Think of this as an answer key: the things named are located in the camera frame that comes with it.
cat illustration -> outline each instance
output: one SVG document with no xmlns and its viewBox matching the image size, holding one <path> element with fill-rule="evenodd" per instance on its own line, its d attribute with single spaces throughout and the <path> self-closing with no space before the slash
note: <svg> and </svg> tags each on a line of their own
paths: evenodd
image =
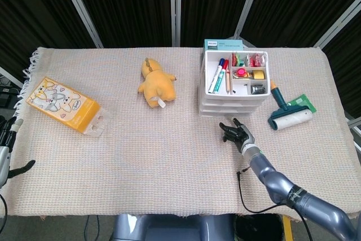
<svg viewBox="0 0 361 241">
<path fill-rule="evenodd" d="M 53 82 L 44 80 L 43 84 L 36 91 L 34 91 L 34 93 L 33 93 L 34 97 L 32 99 L 37 97 L 37 98 L 40 98 L 42 100 L 46 100 L 47 97 L 46 97 L 45 92 L 52 89 L 52 88 L 54 88 L 54 86 L 55 85 L 54 85 Z"/>
<path fill-rule="evenodd" d="M 66 112 L 71 112 L 72 108 L 70 107 L 70 102 L 79 98 L 80 95 L 77 93 L 72 93 L 68 96 L 65 96 L 64 94 L 53 93 L 51 99 L 49 99 L 49 105 L 45 108 L 45 110 L 56 112 L 62 109 Z"/>
</svg>

table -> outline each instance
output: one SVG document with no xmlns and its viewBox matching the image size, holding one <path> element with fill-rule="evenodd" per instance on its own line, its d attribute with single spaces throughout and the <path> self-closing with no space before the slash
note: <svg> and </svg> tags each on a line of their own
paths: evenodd
<svg viewBox="0 0 361 241">
<path fill-rule="evenodd" d="M 277 105 L 269 97 L 242 122 L 277 170 L 355 216 L 361 210 L 361 167 L 326 56 L 313 48 L 261 50 L 268 52 L 270 75 L 284 98 L 305 93 L 318 111 L 309 122 L 273 131 L 267 118 Z M 198 115 L 201 55 L 200 48 L 39 48 L 23 97 L 48 76 L 94 98 L 112 118 L 100 138 L 90 138 L 21 103 L 17 113 L 24 124 L 11 168 L 31 159 L 36 164 L 2 189 L 9 214 L 247 214 L 236 178 L 246 162 L 235 146 L 222 142 L 218 127 L 230 121 Z M 164 109 L 149 108 L 137 93 L 146 57 L 177 76 L 177 99 Z M 251 171 L 242 177 L 250 209 L 272 204 Z M 287 207 L 271 212 L 299 219 Z"/>
</svg>

plastic drawer organizer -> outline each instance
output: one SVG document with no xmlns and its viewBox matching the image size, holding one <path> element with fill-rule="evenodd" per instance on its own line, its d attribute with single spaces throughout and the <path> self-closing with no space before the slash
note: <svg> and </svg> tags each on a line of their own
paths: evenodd
<svg viewBox="0 0 361 241">
<path fill-rule="evenodd" d="M 238 54 L 241 66 L 232 66 L 232 58 Z M 209 87 L 219 65 L 220 59 L 228 59 L 230 70 L 230 91 L 226 90 L 226 75 L 218 93 L 209 93 Z M 258 67 L 254 66 L 257 58 Z M 237 74 L 246 71 L 246 77 Z M 258 78 L 255 72 L 261 70 L 264 79 Z M 252 94 L 257 87 L 262 87 L 260 94 Z M 268 54 L 265 51 L 205 51 L 199 82 L 199 113 L 202 116 L 244 115 L 250 114 L 270 95 L 270 75 L 268 72 Z"/>
</svg>

lint roller handle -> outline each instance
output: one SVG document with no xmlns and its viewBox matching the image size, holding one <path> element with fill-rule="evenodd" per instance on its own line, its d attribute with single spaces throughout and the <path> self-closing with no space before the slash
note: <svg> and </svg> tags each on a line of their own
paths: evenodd
<svg viewBox="0 0 361 241">
<path fill-rule="evenodd" d="M 282 97 L 281 91 L 278 89 L 278 87 L 273 82 L 273 80 L 271 80 L 271 93 L 272 93 L 273 97 L 275 98 L 278 106 L 280 108 L 282 108 L 283 110 L 287 110 L 287 104 Z"/>
</svg>

cable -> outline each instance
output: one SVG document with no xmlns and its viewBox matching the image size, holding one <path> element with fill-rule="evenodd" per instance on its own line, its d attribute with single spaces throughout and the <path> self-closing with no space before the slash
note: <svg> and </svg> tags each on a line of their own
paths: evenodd
<svg viewBox="0 0 361 241">
<path fill-rule="evenodd" d="M 88 228 L 89 218 L 90 218 L 90 216 L 88 216 L 88 218 L 86 219 L 85 227 L 84 227 L 84 240 L 85 241 L 87 241 L 87 228 Z M 95 237 L 95 241 L 98 240 L 99 234 L 100 234 L 100 223 L 99 223 L 99 216 L 98 215 L 96 216 L 96 223 L 98 225 L 98 231 L 97 231 L 97 234 L 96 234 L 96 237 Z"/>
<path fill-rule="evenodd" d="M 0 228 L 0 234 L 2 233 L 2 230 L 4 229 L 5 227 L 5 223 L 6 223 L 6 220 L 7 220 L 7 204 L 6 204 L 6 201 L 5 199 L 3 198 L 2 195 L 0 195 L 0 198 L 2 200 L 2 202 L 4 203 L 4 208 L 5 208 L 5 216 L 4 216 L 4 222 L 2 223 L 2 226 Z"/>
<path fill-rule="evenodd" d="M 310 239 L 310 241 L 314 241 L 313 240 L 313 238 L 312 238 L 312 235 L 311 235 L 311 232 L 310 232 L 310 229 L 309 229 L 309 226 L 307 225 L 307 223 L 306 223 L 306 221 L 305 221 L 305 219 L 304 219 L 304 217 L 303 217 L 303 215 L 297 210 L 297 209 L 295 209 L 295 207 L 293 207 L 293 209 L 296 211 L 296 213 L 301 217 L 301 219 L 302 219 L 302 222 L 303 222 L 303 224 L 304 224 L 304 226 L 305 226 L 305 228 L 306 228 L 306 231 L 307 231 L 307 234 L 309 235 L 309 239 Z"/>
<path fill-rule="evenodd" d="M 246 172 L 248 169 L 249 169 L 249 167 L 246 168 L 246 169 L 244 169 L 244 170 L 242 170 L 242 172 Z M 251 211 L 250 209 L 248 209 L 248 208 L 246 207 L 246 205 L 244 204 L 244 201 L 243 201 L 242 191 L 241 191 L 241 173 L 240 173 L 240 172 L 237 172 L 237 179 L 238 179 L 239 194 L 240 194 L 240 196 L 241 196 L 241 202 L 242 202 L 242 204 L 243 204 L 244 209 L 246 209 L 248 212 L 253 213 L 253 214 L 260 214 L 260 213 L 263 213 L 263 212 L 265 212 L 265 211 L 268 211 L 268 210 L 271 210 L 271 209 L 273 209 L 273 208 L 276 208 L 276 207 L 278 207 L 278 206 L 284 206 L 284 205 L 285 205 L 285 204 L 275 204 L 275 205 L 272 205 L 271 207 L 268 207 L 268 208 L 263 209 L 263 210 L 261 210 L 261 211 Z"/>
<path fill-rule="evenodd" d="M 242 172 L 246 172 L 249 168 L 250 168 L 250 167 L 243 169 Z M 244 204 L 243 197 L 242 197 L 242 192 L 241 192 L 241 172 L 237 172 L 237 179 L 238 179 L 238 188 L 239 188 L 239 194 L 240 194 L 240 196 L 241 196 L 241 201 L 242 201 L 243 207 L 244 207 L 248 212 L 253 213 L 253 214 L 260 214 L 260 213 L 263 213 L 263 212 L 265 212 L 265 211 L 268 211 L 268 210 L 271 210 L 271 209 L 273 209 L 273 208 L 276 208 L 276 207 L 278 207 L 278 206 L 284 206 L 284 205 L 285 205 L 285 204 L 275 204 L 275 205 L 273 205 L 273 206 L 271 206 L 271 207 L 268 207 L 268 208 L 266 208 L 266 209 L 264 209 L 264 210 L 261 210 L 261 211 L 251 211 L 251 210 L 249 210 L 249 209 L 246 207 L 246 205 Z M 304 224 L 304 226 L 305 226 L 305 228 L 306 228 L 307 235 L 309 236 L 310 241 L 314 241 L 313 238 L 312 238 L 312 235 L 311 235 L 309 226 L 307 225 L 307 223 L 306 223 L 303 215 L 302 215 L 297 209 L 295 209 L 295 207 L 293 207 L 293 209 L 294 209 L 294 210 L 296 211 L 296 213 L 300 216 L 300 218 L 301 218 L 301 220 L 302 220 L 302 222 L 303 222 L 303 224 Z"/>
</svg>

